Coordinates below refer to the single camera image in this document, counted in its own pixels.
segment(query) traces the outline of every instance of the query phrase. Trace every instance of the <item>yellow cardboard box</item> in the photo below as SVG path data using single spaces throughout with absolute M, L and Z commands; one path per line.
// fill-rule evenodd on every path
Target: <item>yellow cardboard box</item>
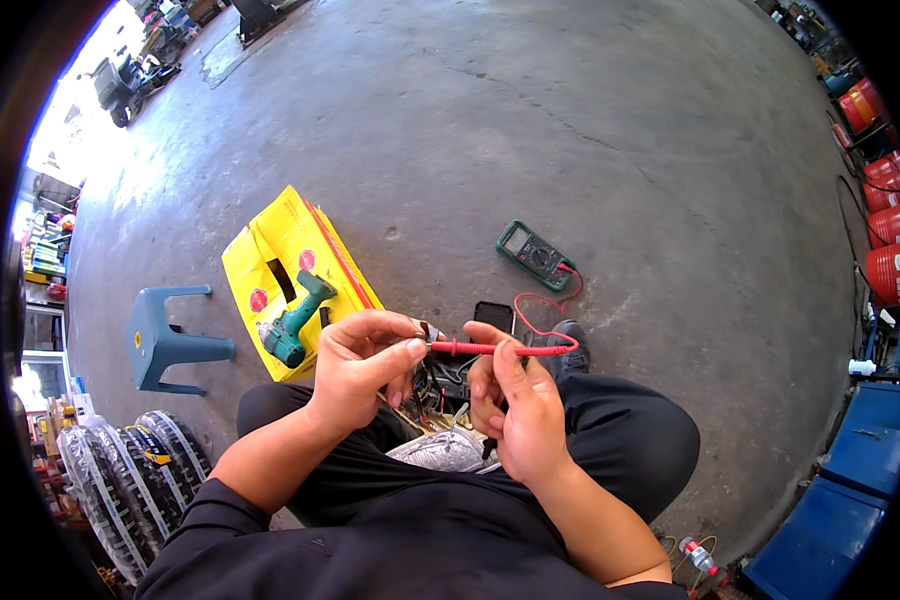
M 307 296 L 297 282 L 300 269 L 336 288 L 336 296 L 322 305 L 330 309 L 330 323 L 358 310 L 384 307 L 324 212 L 300 198 L 291 186 L 243 228 L 221 259 L 246 332 L 274 381 L 312 378 L 317 366 L 320 315 L 314 315 L 300 330 L 307 356 L 296 368 L 288 368 L 268 354 L 257 334 L 257 323 L 272 322 Z M 281 266 L 287 275 L 285 285 L 291 283 L 296 294 L 289 304 L 277 279 L 282 277 Z

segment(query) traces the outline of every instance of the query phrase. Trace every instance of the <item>floor crack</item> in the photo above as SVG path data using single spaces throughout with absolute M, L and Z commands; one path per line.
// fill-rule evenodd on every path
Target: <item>floor crack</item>
M 445 66 L 446 68 L 450 69 L 451 71 L 456 71 L 457 73 L 462 73 L 463 75 L 469 75 L 470 77 L 472 77 L 474 79 L 478 79 L 482 82 L 493 82 L 494 84 L 499 84 L 500 86 L 503 86 L 506 90 L 515 93 L 517 95 L 517 98 L 519 98 L 520 100 L 525 102 L 527 105 L 533 107 L 534 109 L 537 109 L 538 111 L 540 111 L 543 114 L 546 114 L 550 118 L 555 119 L 560 125 L 564 126 L 564 128 L 566 128 L 568 131 L 570 131 L 577 138 L 586 140 L 593 144 L 599 144 L 603 148 L 606 148 L 607 150 L 612 150 L 613 152 L 617 153 L 618 155 L 620 155 L 620 157 L 624 161 L 626 161 L 627 164 L 629 164 L 631 167 L 636 169 L 637 172 L 640 173 L 641 176 L 643 176 L 643 179 L 645 179 L 648 184 L 650 184 L 651 186 L 658 185 L 653 177 L 651 177 L 649 174 L 647 174 L 646 171 L 641 169 L 636 164 L 636 162 L 633 162 L 630 159 L 630 157 L 627 156 L 627 153 L 624 152 L 624 150 L 617 148 L 613 144 L 606 142 L 606 141 L 600 139 L 599 137 L 594 137 L 593 135 L 587 135 L 586 133 L 580 131 L 579 129 L 576 128 L 576 126 L 573 126 L 572 124 L 568 123 L 561 116 L 554 114 L 549 108 L 547 108 L 540 102 L 534 102 L 534 100 L 530 96 L 515 89 L 512 85 L 510 85 L 508 82 L 504 81 L 503 79 L 491 77 L 490 75 L 488 75 L 487 73 L 484 73 L 482 71 L 475 73 L 468 69 L 462 69 L 460 67 L 456 67 L 456 66 L 450 64 L 449 62 L 447 62 L 446 60 L 444 60 L 443 58 L 441 58 L 440 56 L 438 56 L 437 54 L 428 52 L 426 48 L 423 49 L 423 54 L 435 58 L 441 65 Z

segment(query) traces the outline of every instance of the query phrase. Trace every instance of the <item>concrete floor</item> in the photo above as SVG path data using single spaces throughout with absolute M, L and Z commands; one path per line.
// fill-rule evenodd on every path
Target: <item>concrete floor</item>
M 828 103 L 779 26 L 747 0 L 314 0 L 220 78 L 236 22 L 108 132 L 87 181 L 70 357 L 99 413 L 167 409 L 214 458 L 234 442 L 268 376 L 220 255 L 284 186 L 322 206 L 387 308 L 450 332 L 477 301 L 542 290 L 493 250 L 521 219 L 586 276 L 568 313 L 594 371 L 699 427 L 696 473 L 654 526 L 716 534 L 718 562 L 772 530 L 822 451 L 853 325 Z M 206 397 L 135 390 L 137 292 L 204 283 L 172 321 L 233 338 L 236 359 L 168 370 Z

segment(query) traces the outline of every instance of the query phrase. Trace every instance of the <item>black shirt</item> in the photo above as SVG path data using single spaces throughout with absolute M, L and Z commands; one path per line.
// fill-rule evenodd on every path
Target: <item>black shirt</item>
M 137 598 L 686 599 L 669 583 L 603 587 L 566 561 L 562 542 L 521 502 L 464 483 L 402 489 L 344 527 L 269 524 L 208 480 Z

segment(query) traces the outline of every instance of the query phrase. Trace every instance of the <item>hand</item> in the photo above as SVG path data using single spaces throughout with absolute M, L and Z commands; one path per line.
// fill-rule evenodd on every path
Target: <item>hand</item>
M 320 333 L 310 417 L 340 437 L 371 424 L 386 386 L 388 403 L 410 397 L 412 371 L 427 354 L 420 322 L 387 310 L 361 310 Z M 391 344 L 396 338 L 405 339 Z
M 514 352 L 523 344 L 493 325 L 470 320 L 463 331 L 474 342 L 497 347 L 493 356 L 480 356 L 467 374 L 473 426 L 498 440 L 497 456 L 510 477 L 531 489 L 546 485 L 574 465 L 557 384 L 536 358 L 529 358 L 524 369 Z M 504 398 L 506 414 L 499 408 Z

